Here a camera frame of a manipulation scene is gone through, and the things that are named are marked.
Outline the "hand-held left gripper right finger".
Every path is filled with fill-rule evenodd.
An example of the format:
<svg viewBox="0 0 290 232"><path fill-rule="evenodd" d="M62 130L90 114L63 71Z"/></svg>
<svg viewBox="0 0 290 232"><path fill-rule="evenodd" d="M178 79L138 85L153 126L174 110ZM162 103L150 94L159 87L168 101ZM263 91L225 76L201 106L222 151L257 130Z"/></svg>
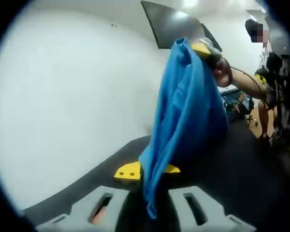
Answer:
<svg viewBox="0 0 290 232"><path fill-rule="evenodd" d="M256 227L233 214L184 172L167 165L157 187L160 232L254 232Z"/></svg>

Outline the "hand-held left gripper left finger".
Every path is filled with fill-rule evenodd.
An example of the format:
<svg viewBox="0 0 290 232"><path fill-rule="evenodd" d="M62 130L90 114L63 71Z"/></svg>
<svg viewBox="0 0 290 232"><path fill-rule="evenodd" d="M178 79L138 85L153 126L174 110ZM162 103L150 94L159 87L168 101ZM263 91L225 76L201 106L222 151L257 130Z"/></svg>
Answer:
<svg viewBox="0 0 290 232"><path fill-rule="evenodd" d="M62 214L36 227L39 232L114 232L129 195L128 190L99 186L72 205L70 214ZM109 200L97 224L104 200Z"/></svg>

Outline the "person's right hand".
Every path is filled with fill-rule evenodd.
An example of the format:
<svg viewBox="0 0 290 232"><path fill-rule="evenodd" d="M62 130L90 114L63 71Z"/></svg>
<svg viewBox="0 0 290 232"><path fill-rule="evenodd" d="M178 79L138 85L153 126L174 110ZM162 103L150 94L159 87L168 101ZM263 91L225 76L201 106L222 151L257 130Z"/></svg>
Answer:
<svg viewBox="0 0 290 232"><path fill-rule="evenodd" d="M232 71L229 67L214 69L213 75L218 87L228 87L232 83Z"/></svg>

